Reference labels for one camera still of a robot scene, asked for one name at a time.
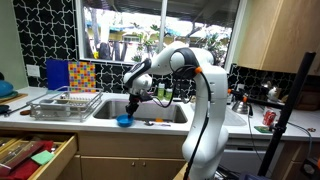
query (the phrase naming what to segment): wire dish rack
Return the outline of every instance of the wire dish rack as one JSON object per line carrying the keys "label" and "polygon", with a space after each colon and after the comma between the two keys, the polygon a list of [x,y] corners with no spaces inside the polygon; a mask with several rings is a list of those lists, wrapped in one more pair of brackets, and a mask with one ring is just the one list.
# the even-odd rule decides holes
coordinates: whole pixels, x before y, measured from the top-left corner
{"label": "wire dish rack", "polygon": [[102,89],[63,86],[27,104],[37,120],[75,120],[83,122],[101,103]]}

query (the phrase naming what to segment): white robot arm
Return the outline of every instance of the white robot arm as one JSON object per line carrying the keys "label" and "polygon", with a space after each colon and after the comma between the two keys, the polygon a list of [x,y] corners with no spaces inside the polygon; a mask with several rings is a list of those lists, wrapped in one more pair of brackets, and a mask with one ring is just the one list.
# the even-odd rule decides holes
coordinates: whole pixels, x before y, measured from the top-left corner
{"label": "white robot arm", "polygon": [[[175,42],[152,60],[147,59],[137,64],[124,76],[130,93],[130,102],[126,107],[129,116],[138,108],[138,102],[143,101],[143,90],[151,87],[152,78],[148,73],[166,75],[174,72],[194,78],[195,115],[182,146],[183,156],[189,162],[187,172],[190,170],[191,180],[213,178],[228,140],[228,132],[222,126],[227,101],[227,74],[223,68],[212,66],[212,62],[213,56],[210,52],[187,48],[183,43]],[[202,72],[195,73],[194,69],[197,67],[200,67]]]}

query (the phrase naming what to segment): green cloth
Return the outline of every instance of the green cloth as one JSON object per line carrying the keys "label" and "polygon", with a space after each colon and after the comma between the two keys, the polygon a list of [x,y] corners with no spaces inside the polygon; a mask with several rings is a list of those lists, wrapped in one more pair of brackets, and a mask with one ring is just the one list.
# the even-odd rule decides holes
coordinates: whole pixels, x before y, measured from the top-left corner
{"label": "green cloth", "polygon": [[47,162],[49,162],[53,158],[54,154],[51,154],[49,151],[45,150],[41,153],[38,153],[31,157],[32,160],[34,160],[39,165],[45,165]]}

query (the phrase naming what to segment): soda can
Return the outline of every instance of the soda can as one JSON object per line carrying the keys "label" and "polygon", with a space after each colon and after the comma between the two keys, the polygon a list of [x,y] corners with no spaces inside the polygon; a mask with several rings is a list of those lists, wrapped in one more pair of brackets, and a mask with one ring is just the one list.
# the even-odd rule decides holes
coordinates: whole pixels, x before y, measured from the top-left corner
{"label": "soda can", "polygon": [[273,123],[275,118],[276,118],[276,113],[272,110],[268,110],[264,115],[262,124],[266,126],[270,126]]}

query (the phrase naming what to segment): window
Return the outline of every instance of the window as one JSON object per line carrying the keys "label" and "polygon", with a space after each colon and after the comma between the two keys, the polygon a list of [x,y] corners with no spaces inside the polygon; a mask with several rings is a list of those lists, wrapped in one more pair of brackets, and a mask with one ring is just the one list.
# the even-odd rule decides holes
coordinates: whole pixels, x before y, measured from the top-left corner
{"label": "window", "polygon": [[224,66],[239,1],[168,0],[164,6],[161,0],[77,1],[80,58],[139,62],[182,41],[212,51]]}

